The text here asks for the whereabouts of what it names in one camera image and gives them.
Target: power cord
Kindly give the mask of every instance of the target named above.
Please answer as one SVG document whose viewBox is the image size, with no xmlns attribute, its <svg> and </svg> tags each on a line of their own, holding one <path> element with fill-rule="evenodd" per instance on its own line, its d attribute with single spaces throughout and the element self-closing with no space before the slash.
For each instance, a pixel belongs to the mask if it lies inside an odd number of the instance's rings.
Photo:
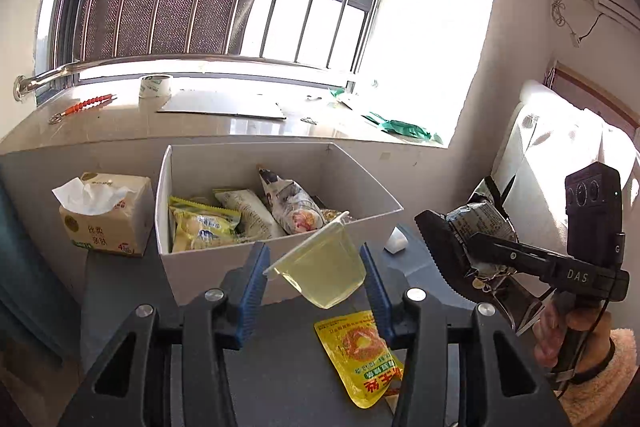
<svg viewBox="0 0 640 427">
<path fill-rule="evenodd" d="M 616 284 L 616 280 L 618 277 L 618 272 L 616 272 L 615 277 L 613 278 L 613 282 L 611 283 L 611 288 L 609 289 L 609 295 L 607 295 L 607 298 L 604 301 L 604 304 L 602 305 L 602 308 L 600 309 L 600 313 L 598 313 L 598 317 L 596 318 L 595 322 L 591 325 L 591 328 L 589 328 L 589 331 L 587 331 L 587 334 L 584 336 L 582 342 L 580 343 L 580 346 L 578 346 L 578 349 L 576 349 L 575 351 L 575 355 L 574 358 L 572 360 L 572 365 L 571 367 L 575 367 L 578 363 L 578 361 L 580 360 L 580 358 L 582 357 L 582 353 L 584 352 L 584 350 L 587 347 L 587 341 L 589 340 L 589 337 L 591 336 L 591 333 L 593 333 L 593 331 L 598 327 L 598 324 L 600 323 L 600 320 L 602 318 L 602 316 L 604 315 L 604 312 L 607 310 L 607 306 L 609 306 L 609 302 L 611 300 L 611 294 L 613 292 L 613 286 L 615 286 Z M 569 388 L 569 385 L 567 385 L 558 395 L 558 400 L 560 400 L 562 398 L 562 395 L 564 395 L 564 393 L 566 393 L 566 390 Z"/>
<path fill-rule="evenodd" d="M 569 21 L 564 18 L 564 14 L 562 14 L 562 11 L 565 8 L 566 6 L 564 4 L 564 0 L 552 0 L 551 1 L 551 18 L 553 19 L 553 21 L 556 23 L 557 26 L 562 27 L 566 25 L 569 28 L 569 30 L 571 31 L 572 39 L 574 40 L 574 46 L 578 47 L 580 46 L 580 43 L 582 42 L 582 40 L 587 38 L 590 35 L 591 31 L 596 27 L 596 24 L 600 20 L 600 17 L 602 17 L 604 14 L 600 13 L 596 17 L 596 20 L 594 21 L 593 25 L 591 25 L 591 28 L 589 29 L 589 31 L 586 32 L 583 36 L 579 37 L 574 32 L 574 29 L 571 28 Z"/>
<path fill-rule="evenodd" d="M 589 34 L 591 33 L 591 31 L 596 27 L 596 24 L 598 24 L 598 21 L 600 20 L 600 17 L 602 17 L 603 15 L 604 15 L 604 13 L 599 14 L 599 15 L 596 17 L 595 22 L 591 25 L 591 28 L 589 28 L 589 31 L 588 31 L 588 32 L 586 32 L 583 36 L 578 37 L 578 44 L 582 41 L 582 39 L 583 39 L 583 38 L 585 38 L 585 37 L 588 37 L 588 36 L 589 36 Z"/>
</svg>

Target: yellow liquid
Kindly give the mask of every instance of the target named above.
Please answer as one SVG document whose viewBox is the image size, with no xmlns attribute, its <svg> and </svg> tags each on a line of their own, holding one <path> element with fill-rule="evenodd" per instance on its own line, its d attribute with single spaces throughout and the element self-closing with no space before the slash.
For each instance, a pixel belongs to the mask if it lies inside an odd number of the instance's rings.
<svg viewBox="0 0 640 427">
<path fill-rule="evenodd" d="M 358 250 L 343 224 L 336 221 L 282 257 L 273 269 L 324 309 L 344 301 L 366 275 Z"/>
</svg>

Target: black wristband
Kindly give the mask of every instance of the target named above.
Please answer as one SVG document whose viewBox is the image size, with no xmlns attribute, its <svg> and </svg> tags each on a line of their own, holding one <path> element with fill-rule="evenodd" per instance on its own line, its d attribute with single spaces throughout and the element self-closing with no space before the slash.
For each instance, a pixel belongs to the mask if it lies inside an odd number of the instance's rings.
<svg viewBox="0 0 640 427">
<path fill-rule="evenodd" d="M 604 360 L 602 360 L 602 362 L 594 365 L 593 367 L 591 367 L 586 371 L 583 371 L 582 373 L 576 373 L 574 377 L 571 380 L 569 380 L 569 382 L 571 382 L 574 385 L 580 385 L 582 383 L 593 380 L 600 373 L 602 373 L 607 368 L 607 365 L 609 365 L 609 362 L 611 362 L 613 355 L 616 354 L 616 344 L 613 343 L 611 338 L 609 338 L 609 344 L 610 344 L 609 352 L 607 353 L 607 356 L 604 357 Z"/>
</svg>

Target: marble countertop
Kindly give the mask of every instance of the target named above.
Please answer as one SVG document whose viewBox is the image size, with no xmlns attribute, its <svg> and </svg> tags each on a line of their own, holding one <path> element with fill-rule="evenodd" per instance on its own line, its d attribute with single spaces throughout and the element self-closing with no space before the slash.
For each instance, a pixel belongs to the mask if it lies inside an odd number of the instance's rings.
<svg viewBox="0 0 640 427">
<path fill-rule="evenodd" d="M 171 80 L 174 93 L 180 89 L 196 89 L 260 94 L 266 102 L 277 102 L 286 117 L 286 120 L 264 120 L 157 112 L 168 96 L 139 98 L 139 85 L 136 80 L 112 80 L 58 93 L 0 142 L 0 155 L 50 146 L 156 137 L 290 136 L 436 145 L 380 131 L 359 113 L 337 102 L 328 89 L 236 78 Z M 60 123 L 49 124 L 52 115 L 104 94 L 115 94 L 117 99 L 69 115 Z M 302 118 L 310 118 L 316 124 L 303 122 Z"/>
</svg>

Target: stainless steel railing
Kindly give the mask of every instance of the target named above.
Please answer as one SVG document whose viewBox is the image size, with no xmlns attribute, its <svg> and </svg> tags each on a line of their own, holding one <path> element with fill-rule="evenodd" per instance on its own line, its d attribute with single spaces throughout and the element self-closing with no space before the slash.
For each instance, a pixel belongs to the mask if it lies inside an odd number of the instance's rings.
<svg viewBox="0 0 640 427">
<path fill-rule="evenodd" d="M 232 62 L 247 62 L 247 63 L 259 63 L 259 64 L 276 64 L 276 65 L 284 65 L 284 66 L 300 66 L 300 67 L 305 67 L 305 68 L 312 68 L 315 70 L 323 70 L 323 69 L 328 69 L 329 67 L 329 63 L 333 54 L 333 50 L 335 47 L 335 43 L 336 43 L 336 39 L 337 39 L 337 35 L 338 35 L 338 31 L 340 29 L 340 24 L 342 23 L 342 16 L 344 15 L 344 10 L 346 8 L 346 5 L 348 3 L 349 0 L 342 0 L 341 6 L 340 6 L 340 15 L 338 16 L 338 20 L 337 20 L 337 24 L 334 30 L 334 35 L 333 35 L 333 40 L 332 40 L 332 44 L 331 44 L 331 49 L 329 51 L 329 55 L 328 58 L 326 60 L 326 63 L 323 67 L 318 67 L 318 66 L 309 66 L 308 64 L 300 64 L 298 61 L 299 55 L 300 55 L 300 47 L 302 46 L 302 41 L 305 35 L 305 30 L 306 30 L 306 24 L 308 22 L 308 18 L 309 18 L 309 14 L 311 11 L 311 7 L 313 4 L 314 0 L 308 0 L 308 4 L 306 7 L 306 11 L 305 11 L 305 15 L 304 15 L 304 20 L 303 20 L 303 25 L 302 25 L 302 29 L 300 31 L 300 36 L 298 38 L 298 44 L 296 47 L 296 53 L 294 56 L 294 61 L 293 62 L 289 62 L 286 60 L 275 60 L 275 59 L 270 59 L 270 58 L 264 58 L 264 47 L 266 44 L 266 39 L 269 33 L 269 29 L 270 29 L 270 25 L 271 25 L 271 20 L 273 17 L 273 11 L 274 11 L 274 7 L 276 5 L 276 1 L 277 0 L 271 0 L 271 5 L 270 5 L 270 10 L 267 16 L 267 20 L 266 20 L 266 24 L 264 27 L 264 33 L 262 35 L 262 42 L 260 45 L 260 52 L 259 52 L 259 56 L 258 57 L 242 57 L 240 55 L 230 55 L 228 54 L 229 51 L 229 47 L 230 47 L 230 42 L 232 39 L 232 35 L 233 35 L 233 26 L 234 26 L 234 21 L 236 18 L 236 12 L 237 12 L 237 8 L 238 8 L 238 3 L 239 0 L 233 0 L 232 1 L 232 9 L 230 11 L 228 20 L 226 22 L 226 29 L 225 29 L 225 35 L 224 35 L 224 39 L 223 39 L 223 45 L 222 45 L 222 53 L 221 54 L 191 54 L 190 53 L 190 45 L 191 45 L 191 35 L 192 35 L 192 31 L 193 31 L 193 24 L 194 24 L 194 19 L 195 19 L 195 15 L 196 12 L 198 10 L 198 4 L 199 4 L 199 0 L 193 0 L 193 3 L 191 5 L 191 12 L 190 12 L 190 17 L 189 17 L 189 22 L 188 22 L 188 30 L 187 30 L 187 36 L 186 36 L 186 40 L 184 43 L 184 55 L 181 54 L 153 54 L 152 53 L 152 46 L 153 46 L 153 37 L 154 37 L 154 27 L 155 27 L 155 23 L 156 23 L 156 17 L 158 15 L 158 3 L 159 0 L 155 0 L 154 1 L 154 6 L 153 6 L 153 11 L 152 11 L 152 17 L 151 17 L 151 22 L 150 22 L 150 26 L 148 28 L 148 36 L 147 36 L 147 46 L 146 46 L 146 55 L 140 55 L 140 56 L 135 56 L 135 57 L 118 57 L 118 38 L 119 38 L 119 33 L 120 33 L 120 23 L 122 21 L 122 9 L 123 9 L 123 4 L 124 4 L 124 0 L 119 0 L 118 3 L 118 12 L 116 15 L 116 26 L 115 26 L 115 30 L 114 30 L 114 43 L 113 43 L 113 53 L 112 53 L 112 57 L 111 58 L 104 58 L 101 60 L 86 60 L 86 38 L 87 38 L 87 26 L 88 26 L 88 22 L 87 20 L 84 20 L 84 24 L 82 25 L 82 29 L 81 29 L 81 39 L 80 39 L 80 58 L 81 60 L 77 61 L 77 62 L 72 62 L 69 64 L 64 64 L 62 66 L 59 66 L 53 70 L 50 71 L 46 71 L 45 73 L 41 73 L 38 74 L 36 76 L 32 76 L 32 77 L 24 77 L 24 76 L 19 76 L 15 82 L 14 82 L 14 98 L 16 100 L 21 100 L 21 98 L 29 93 L 32 92 L 36 89 L 38 89 L 39 87 L 45 86 L 46 84 L 49 84 L 50 82 L 53 82 L 59 78 L 63 78 L 65 76 L 69 76 L 69 75 L 73 75 L 73 74 L 78 74 L 81 73 L 82 71 L 88 70 L 90 68 L 95 68 L 97 66 L 105 66 L 105 65 L 109 65 L 109 64 L 120 64 L 120 63 L 127 63 L 127 62 L 143 62 L 143 61 L 151 61 L 151 60 L 163 60 L 163 59 L 183 59 L 183 60 L 208 60 L 208 61 L 232 61 Z M 364 56 L 364 48 L 366 45 L 367 40 L 369 39 L 369 35 L 370 35 L 370 30 L 371 30 L 371 25 L 372 25 L 372 20 L 373 17 L 375 15 L 375 12 L 378 8 L 378 4 L 379 4 L 380 0 L 372 0 L 370 9 L 367 11 L 366 16 L 364 18 L 363 21 L 363 25 L 362 25 L 362 31 L 360 32 L 360 36 L 358 38 L 358 42 L 356 44 L 356 49 L 353 55 L 353 60 L 351 63 L 351 68 L 350 71 L 351 73 L 357 73 L 357 71 L 360 68 L 360 65 L 362 63 L 362 58 Z M 56 11 L 56 20 L 54 22 L 54 31 L 55 34 L 52 36 L 52 40 L 53 42 L 58 42 L 58 32 L 60 31 L 60 11 L 62 8 L 62 3 L 63 0 L 60 0 L 57 6 L 57 11 Z M 91 6 L 91 0 L 87 0 L 88 3 L 88 7 Z M 89 16 L 89 9 L 87 8 L 87 10 L 85 10 L 85 14 L 84 14 L 84 18 L 87 19 L 87 17 Z M 57 54 L 57 49 L 54 46 L 53 48 L 53 57 L 54 60 L 56 58 L 56 54 Z"/>
</svg>

